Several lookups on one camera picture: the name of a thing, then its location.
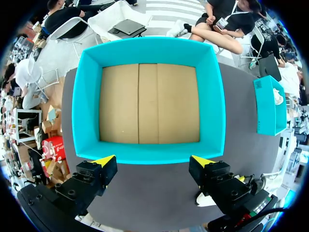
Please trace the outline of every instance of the white shirt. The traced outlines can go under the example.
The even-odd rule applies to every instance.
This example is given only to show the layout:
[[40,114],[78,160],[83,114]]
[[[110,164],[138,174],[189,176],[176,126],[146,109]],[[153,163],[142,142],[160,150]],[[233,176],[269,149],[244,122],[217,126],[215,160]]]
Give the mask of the white shirt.
[[15,68],[15,81],[23,90],[27,85],[29,59],[23,59]]
[[299,95],[299,85],[300,81],[297,75],[298,69],[293,64],[286,62],[285,68],[279,67],[279,72],[281,74],[281,81],[279,83],[284,88],[284,92],[300,98]]
[[7,99],[4,103],[4,107],[6,108],[6,112],[13,110],[13,102]]

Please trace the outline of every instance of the cardboard panel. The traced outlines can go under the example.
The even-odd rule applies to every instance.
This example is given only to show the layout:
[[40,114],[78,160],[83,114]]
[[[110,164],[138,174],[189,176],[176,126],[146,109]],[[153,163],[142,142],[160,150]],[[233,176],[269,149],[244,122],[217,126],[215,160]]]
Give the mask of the cardboard panel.
[[139,66],[139,143],[158,144],[157,64]]
[[103,68],[99,101],[101,141],[139,142],[138,67],[132,64]]
[[199,142],[196,70],[158,64],[159,143]]

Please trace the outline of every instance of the gray table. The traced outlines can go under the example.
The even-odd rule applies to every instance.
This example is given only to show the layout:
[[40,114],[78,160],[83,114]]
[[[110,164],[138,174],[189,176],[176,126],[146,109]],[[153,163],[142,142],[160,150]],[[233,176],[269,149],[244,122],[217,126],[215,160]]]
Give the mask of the gray table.
[[[224,160],[232,172],[240,175],[269,173],[275,163],[280,136],[256,133],[253,88],[256,77],[224,64],[220,64],[220,69],[225,90],[226,139],[224,155],[213,160]],[[76,69],[67,73],[62,99],[63,138],[71,172],[75,172],[75,166],[83,160],[75,155],[72,137],[75,73]],[[118,173],[108,189],[102,197],[93,200],[88,211],[95,221],[118,229],[177,230],[201,225],[222,215],[217,206],[195,206],[197,192],[198,187],[188,172],[188,163],[118,164]]]

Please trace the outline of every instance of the small teal box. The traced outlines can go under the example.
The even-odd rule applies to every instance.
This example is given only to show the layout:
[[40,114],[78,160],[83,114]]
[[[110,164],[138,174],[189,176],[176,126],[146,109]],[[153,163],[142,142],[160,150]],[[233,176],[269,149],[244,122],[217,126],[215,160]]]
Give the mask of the small teal box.
[[[276,136],[286,129],[286,101],[283,87],[268,75],[253,81],[257,107],[257,133]],[[275,104],[273,88],[283,96],[283,103]]]
[[[200,142],[121,144],[99,140],[99,98],[104,67],[143,63],[195,67]],[[221,156],[225,144],[225,97],[212,46],[177,38],[142,37],[84,50],[73,89],[72,129],[76,155],[92,160],[116,155],[118,163],[169,164],[189,162],[191,155],[207,159]]]

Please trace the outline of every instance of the red box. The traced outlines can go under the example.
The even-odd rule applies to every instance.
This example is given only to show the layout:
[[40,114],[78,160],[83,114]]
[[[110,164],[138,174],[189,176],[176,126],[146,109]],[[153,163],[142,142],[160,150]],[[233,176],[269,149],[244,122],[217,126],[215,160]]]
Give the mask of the red box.
[[54,136],[42,141],[43,158],[55,159],[56,161],[66,158],[62,136]]

